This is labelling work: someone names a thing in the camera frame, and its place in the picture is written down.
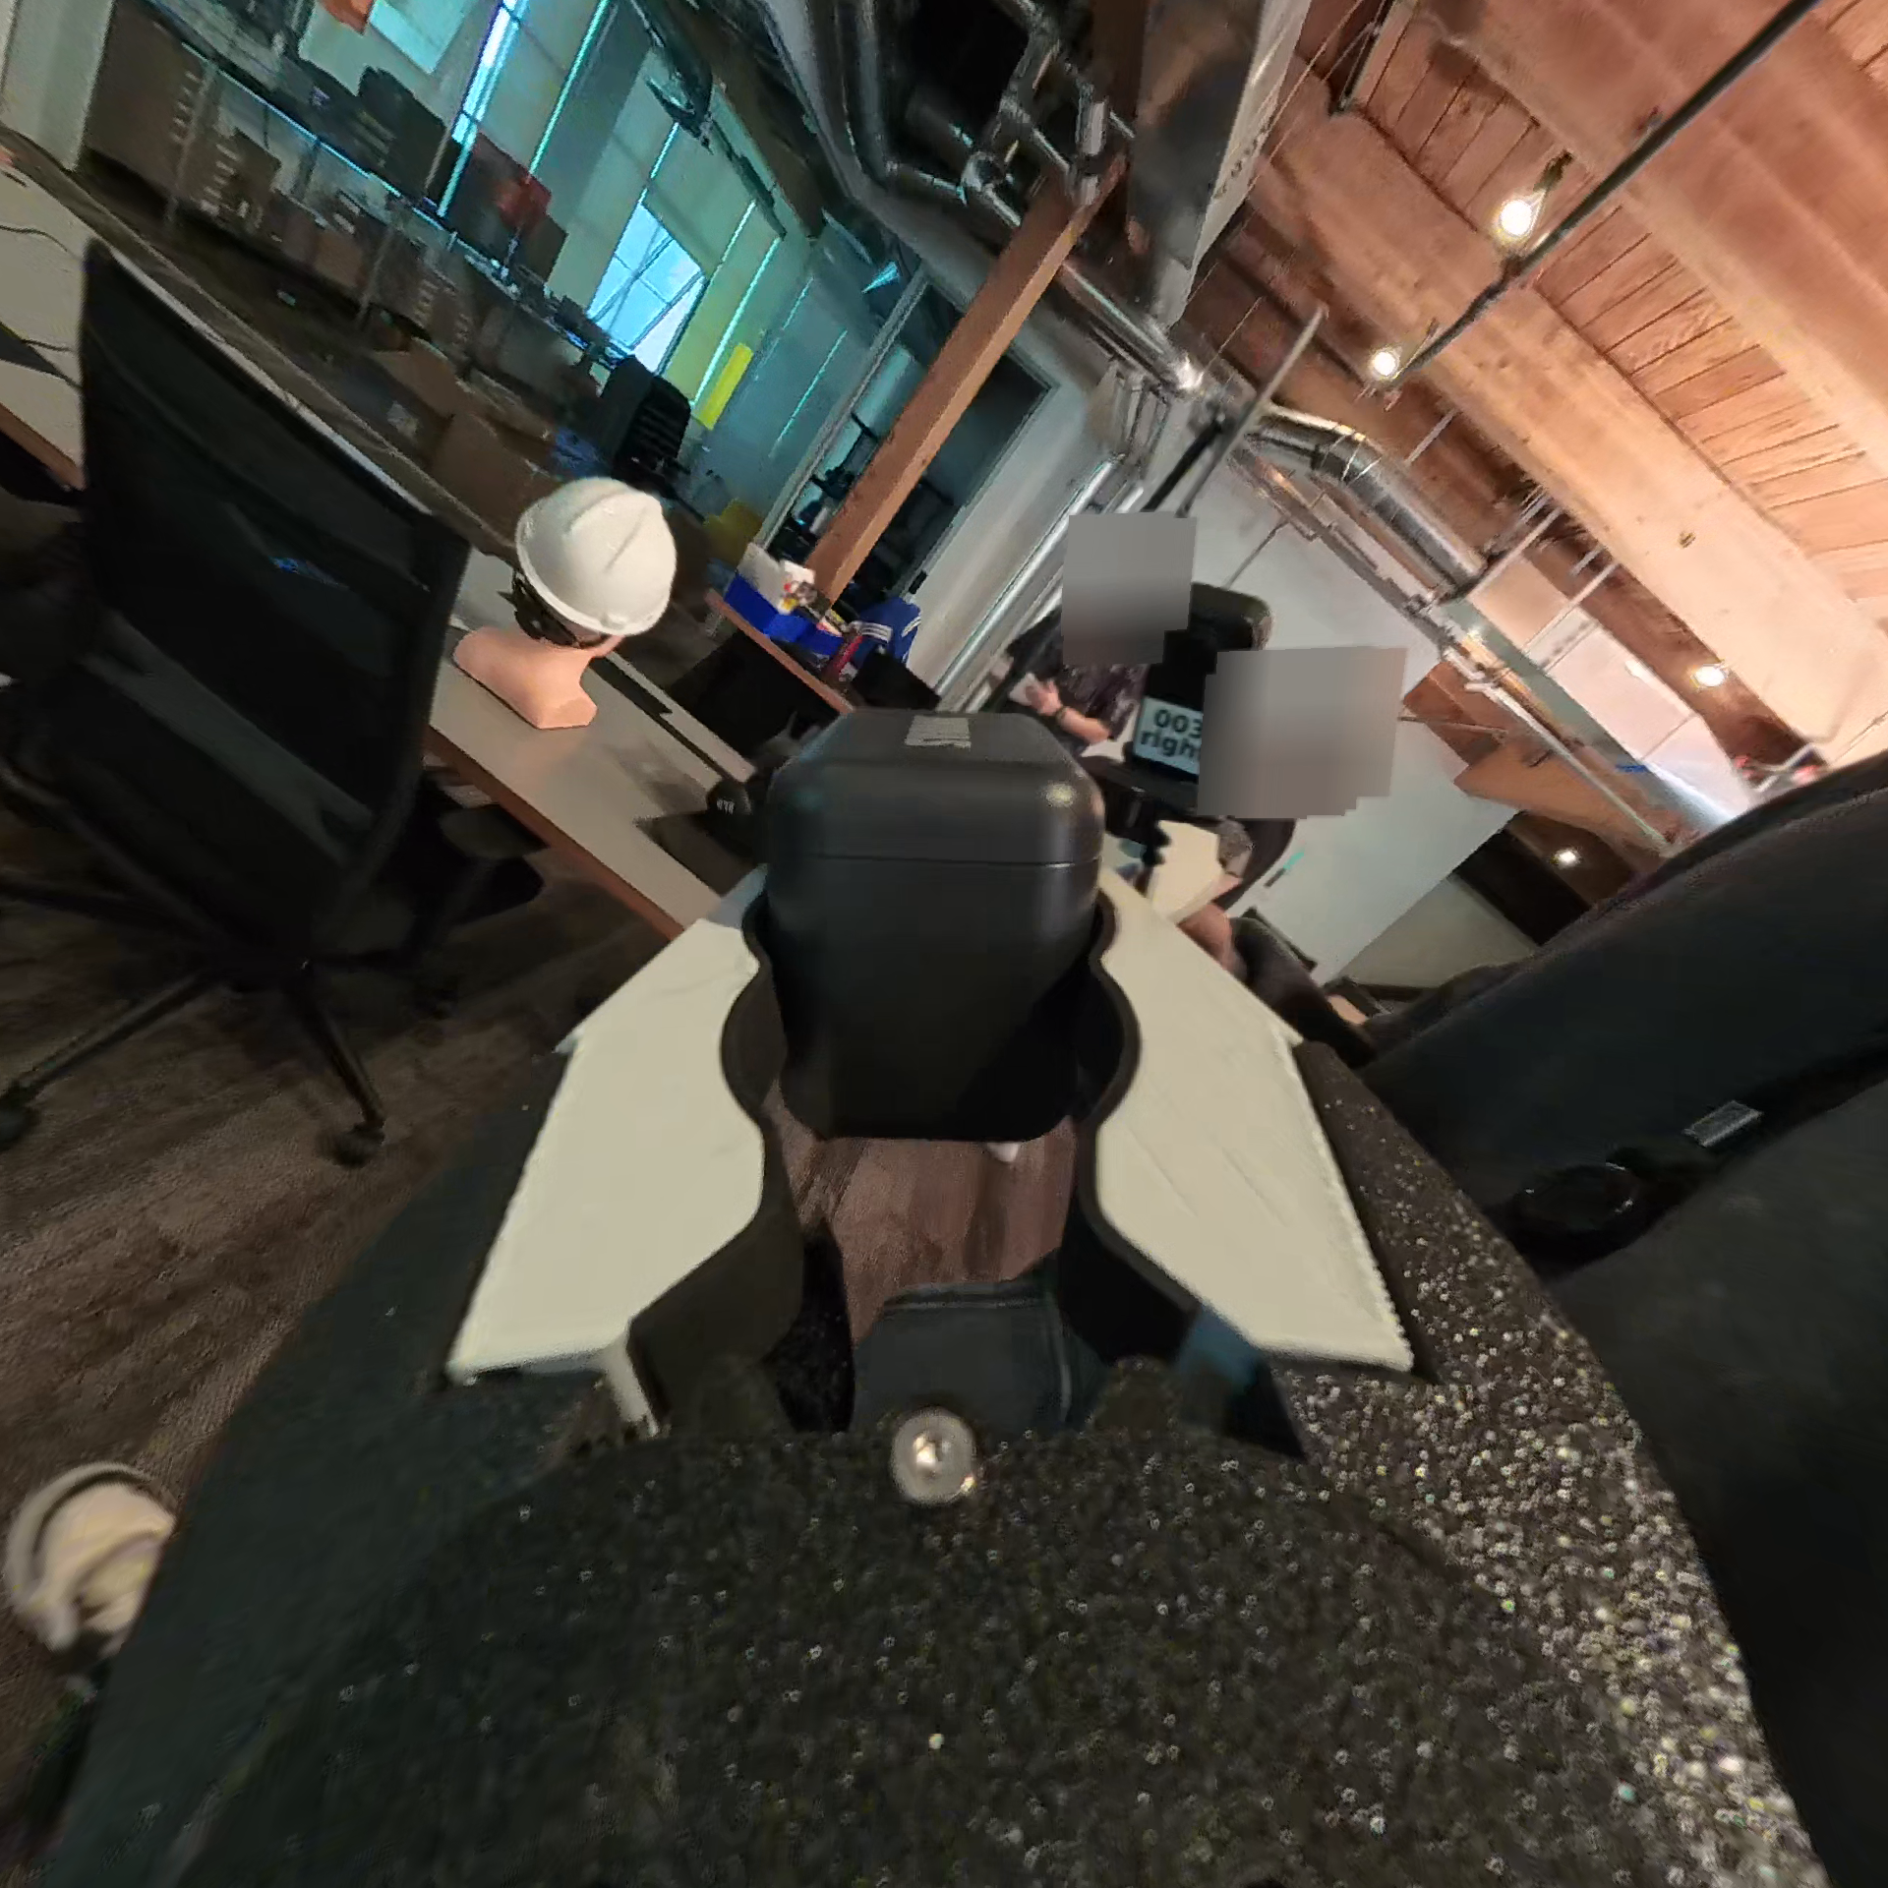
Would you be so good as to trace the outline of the black mesh office chair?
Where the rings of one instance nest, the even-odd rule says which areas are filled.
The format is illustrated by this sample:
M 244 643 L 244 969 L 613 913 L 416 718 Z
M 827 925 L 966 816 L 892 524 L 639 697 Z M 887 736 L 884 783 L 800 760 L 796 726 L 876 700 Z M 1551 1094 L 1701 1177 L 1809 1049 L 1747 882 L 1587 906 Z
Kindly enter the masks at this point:
M 92 882 L 3 870 L 3 906 L 148 927 L 185 975 L 3 1085 L 3 1149 L 65 1070 L 211 991 L 281 1002 L 359 1122 L 383 1099 L 329 982 L 388 975 L 423 1019 L 443 945 L 543 890 L 511 816 L 423 777 L 467 544 L 89 242 L 83 493 L 59 657 L 3 688 L 3 812 L 83 848 Z

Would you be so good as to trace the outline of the pink mannequin head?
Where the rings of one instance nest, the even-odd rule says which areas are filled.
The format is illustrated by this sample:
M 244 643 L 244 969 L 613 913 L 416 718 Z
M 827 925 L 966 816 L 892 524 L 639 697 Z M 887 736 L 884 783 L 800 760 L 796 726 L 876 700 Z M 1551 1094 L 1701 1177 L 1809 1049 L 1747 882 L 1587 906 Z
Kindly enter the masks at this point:
M 590 726 L 597 700 L 584 674 L 617 647 L 617 636 L 573 628 L 526 574 L 510 582 L 510 605 L 511 628 L 459 636 L 454 669 L 536 733 Z

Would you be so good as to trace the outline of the small blue storage box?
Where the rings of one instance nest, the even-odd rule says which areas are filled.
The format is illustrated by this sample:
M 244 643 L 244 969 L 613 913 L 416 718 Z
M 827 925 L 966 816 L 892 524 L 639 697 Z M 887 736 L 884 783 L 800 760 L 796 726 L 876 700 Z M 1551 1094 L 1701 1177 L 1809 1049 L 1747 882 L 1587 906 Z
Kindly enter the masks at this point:
M 845 629 L 815 605 L 815 571 L 746 544 L 720 589 L 723 605 L 762 638 L 796 647 L 811 658 L 831 658 Z

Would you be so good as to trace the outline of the wooden support post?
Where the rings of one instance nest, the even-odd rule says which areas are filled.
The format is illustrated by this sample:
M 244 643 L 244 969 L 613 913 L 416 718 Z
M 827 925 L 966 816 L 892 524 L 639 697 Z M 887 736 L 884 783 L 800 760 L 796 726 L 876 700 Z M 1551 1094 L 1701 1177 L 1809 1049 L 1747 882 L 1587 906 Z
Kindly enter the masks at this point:
M 960 414 L 974 404 L 981 386 L 1020 337 L 1025 321 L 1050 290 L 1056 273 L 1088 232 L 1097 203 L 1125 174 L 1123 155 L 1104 159 L 1097 177 L 1042 181 L 988 266 L 966 309 L 946 331 L 936 357 L 902 401 L 892 433 L 876 444 L 856 485 L 845 493 L 838 515 L 811 551 L 811 582 L 819 602 L 838 602 L 856 574 L 884 528 L 894 523 Z

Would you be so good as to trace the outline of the silver metal air ducts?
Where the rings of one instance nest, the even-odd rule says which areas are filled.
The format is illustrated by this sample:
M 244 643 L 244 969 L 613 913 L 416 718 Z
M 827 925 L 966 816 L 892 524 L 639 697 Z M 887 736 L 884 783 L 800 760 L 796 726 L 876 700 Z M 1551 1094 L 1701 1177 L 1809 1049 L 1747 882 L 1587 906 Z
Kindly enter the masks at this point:
M 1248 193 L 1306 4 L 806 4 L 863 177 L 1005 242 L 1038 193 L 1097 216 L 1050 290 L 1109 357 L 1180 401 L 1179 340 Z

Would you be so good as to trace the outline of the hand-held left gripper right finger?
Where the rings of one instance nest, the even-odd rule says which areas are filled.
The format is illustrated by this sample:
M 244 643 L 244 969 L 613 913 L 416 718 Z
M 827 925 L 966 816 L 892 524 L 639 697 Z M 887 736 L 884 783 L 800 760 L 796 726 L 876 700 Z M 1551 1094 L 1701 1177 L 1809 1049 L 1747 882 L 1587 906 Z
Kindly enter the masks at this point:
M 1411 1372 L 1297 1037 L 1120 874 L 1070 1042 L 1060 1314 L 1081 1351 L 1159 1364 L 1189 1422 L 1286 1456 L 1306 1449 L 1289 1372 Z

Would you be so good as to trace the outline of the person's white shoe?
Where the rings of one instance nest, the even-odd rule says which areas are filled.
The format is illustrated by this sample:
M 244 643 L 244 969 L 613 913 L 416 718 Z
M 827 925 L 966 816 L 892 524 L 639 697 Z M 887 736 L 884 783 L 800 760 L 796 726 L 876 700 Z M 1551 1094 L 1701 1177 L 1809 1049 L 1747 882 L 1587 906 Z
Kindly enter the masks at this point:
M 65 1675 L 119 1655 L 150 1594 L 176 1514 L 127 1465 L 80 1465 L 38 1485 L 3 1533 L 3 1603 Z

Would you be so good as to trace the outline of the grey desk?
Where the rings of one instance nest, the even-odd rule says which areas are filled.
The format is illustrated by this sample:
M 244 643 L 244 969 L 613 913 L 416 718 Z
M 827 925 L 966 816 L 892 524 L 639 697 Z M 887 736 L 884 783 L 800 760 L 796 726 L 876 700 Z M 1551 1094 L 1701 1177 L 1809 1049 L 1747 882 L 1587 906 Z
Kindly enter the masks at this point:
M 662 833 L 685 828 L 723 777 L 744 783 L 751 764 L 622 657 L 591 666 L 584 693 L 584 726 L 536 733 L 443 658 L 423 746 L 575 874 L 671 939 L 713 913 L 744 865 L 694 836 L 694 856 L 712 861 L 700 879 L 662 848 Z

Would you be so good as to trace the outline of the white hard hat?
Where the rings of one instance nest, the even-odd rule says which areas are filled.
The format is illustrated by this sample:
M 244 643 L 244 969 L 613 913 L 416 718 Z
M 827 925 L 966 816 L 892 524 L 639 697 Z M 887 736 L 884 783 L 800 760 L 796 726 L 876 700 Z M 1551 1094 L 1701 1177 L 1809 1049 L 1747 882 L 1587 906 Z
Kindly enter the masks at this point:
M 678 583 L 678 544 L 653 493 L 573 481 L 536 496 L 511 528 L 526 589 L 590 638 L 653 629 Z

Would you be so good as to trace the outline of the black battery charging case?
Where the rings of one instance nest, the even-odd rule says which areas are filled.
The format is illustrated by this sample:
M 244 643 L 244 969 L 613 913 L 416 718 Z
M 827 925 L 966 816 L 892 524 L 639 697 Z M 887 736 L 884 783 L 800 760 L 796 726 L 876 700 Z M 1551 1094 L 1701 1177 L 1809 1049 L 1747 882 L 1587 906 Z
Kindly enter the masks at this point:
M 1032 718 L 853 709 L 764 789 L 781 1099 L 822 1141 L 1029 1144 L 1070 1112 L 1097 783 Z

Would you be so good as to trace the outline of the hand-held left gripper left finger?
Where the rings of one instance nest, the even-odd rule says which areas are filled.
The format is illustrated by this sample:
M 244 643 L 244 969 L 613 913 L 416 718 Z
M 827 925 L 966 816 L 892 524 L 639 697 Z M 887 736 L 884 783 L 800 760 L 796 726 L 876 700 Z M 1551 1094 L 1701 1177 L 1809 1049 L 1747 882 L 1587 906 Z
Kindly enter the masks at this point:
M 848 1306 L 770 1112 L 784 1042 L 764 870 L 649 958 L 555 1055 L 555 1087 L 469 1284 L 446 1381 L 575 1373 L 662 1432 L 723 1365 L 784 1372 L 841 1427 Z

